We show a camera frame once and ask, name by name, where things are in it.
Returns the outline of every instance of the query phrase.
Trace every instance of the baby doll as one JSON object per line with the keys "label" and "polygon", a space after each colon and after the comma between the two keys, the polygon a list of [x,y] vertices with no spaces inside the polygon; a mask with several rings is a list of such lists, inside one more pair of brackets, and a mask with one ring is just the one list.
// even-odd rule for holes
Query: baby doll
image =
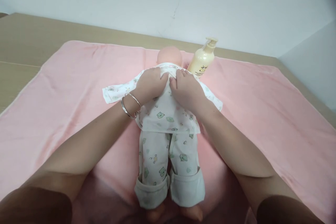
{"label": "baby doll", "polygon": [[[182,55],[176,47],[166,47],[157,55],[161,75],[168,72],[176,78],[176,70],[182,69]],[[106,103],[120,100],[135,89],[139,77],[122,84],[103,89]],[[221,110],[223,103],[201,83],[206,97]],[[162,202],[170,188],[172,200],[181,207],[181,213],[195,220],[202,219],[198,203],[204,200],[205,189],[202,171],[198,163],[197,134],[200,133],[196,117],[182,108],[172,97],[169,82],[160,97],[142,105],[136,117],[141,129],[139,145],[139,177],[135,193],[140,206],[148,210],[148,217],[156,221],[164,212]],[[168,158],[172,168],[168,175]]]}

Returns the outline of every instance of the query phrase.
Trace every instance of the doll foot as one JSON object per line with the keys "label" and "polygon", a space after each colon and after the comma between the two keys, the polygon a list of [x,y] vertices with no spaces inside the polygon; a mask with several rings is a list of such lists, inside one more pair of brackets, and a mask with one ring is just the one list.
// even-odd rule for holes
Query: doll foot
{"label": "doll foot", "polygon": [[189,208],[180,207],[180,212],[189,219],[200,222],[203,220],[203,212],[198,204]]}
{"label": "doll foot", "polygon": [[162,214],[165,212],[165,206],[163,203],[161,203],[157,208],[151,209],[151,210],[147,210],[146,211],[146,216],[147,216],[147,220],[150,223],[155,223],[157,222],[160,217],[162,216]]}

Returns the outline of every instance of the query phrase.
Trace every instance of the baby shirt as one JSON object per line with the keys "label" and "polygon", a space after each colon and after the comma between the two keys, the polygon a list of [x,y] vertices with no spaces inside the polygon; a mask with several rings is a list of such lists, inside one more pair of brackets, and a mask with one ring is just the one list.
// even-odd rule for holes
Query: baby shirt
{"label": "baby shirt", "polygon": [[[176,70],[182,69],[173,63],[162,63],[160,67],[161,76],[168,72],[170,77],[176,78]],[[103,88],[103,96],[106,103],[114,103],[121,100],[126,93],[131,92],[137,86],[137,82],[144,71],[141,71],[133,80],[120,85],[113,85]],[[210,89],[195,78],[205,93],[205,96],[214,103],[219,111],[222,110],[223,103],[215,97]],[[199,134],[200,127],[196,117],[188,110],[182,108],[173,98],[169,81],[160,97],[141,107],[140,114],[135,119],[142,131],[176,134]]]}

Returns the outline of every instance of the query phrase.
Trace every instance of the yellow bottle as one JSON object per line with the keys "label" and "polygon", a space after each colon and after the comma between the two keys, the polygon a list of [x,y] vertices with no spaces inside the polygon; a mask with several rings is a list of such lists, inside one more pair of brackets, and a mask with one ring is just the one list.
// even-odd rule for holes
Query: yellow bottle
{"label": "yellow bottle", "polygon": [[216,47],[216,43],[218,42],[218,39],[213,37],[207,37],[208,41],[205,43],[205,45],[198,49],[194,57],[188,67],[188,71],[192,74],[196,75],[198,78],[200,78],[205,70],[208,68],[208,66],[213,62],[215,55],[214,55],[214,49]]}

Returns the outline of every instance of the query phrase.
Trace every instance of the wooden surface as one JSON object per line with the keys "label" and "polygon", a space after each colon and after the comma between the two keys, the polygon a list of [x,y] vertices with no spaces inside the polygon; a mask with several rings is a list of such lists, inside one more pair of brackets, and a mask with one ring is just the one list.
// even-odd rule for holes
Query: wooden surface
{"label": "wooden surface", "polygon": [[[14,13],[0,18],[0,112],[38,72],[42,64],[69,40],[161,49],[174,45],[194,53],[202,45]],[[216,48],[215,55],[272,65],[291,81],[336,128],[336,115],[319,101],[277,58]]]}

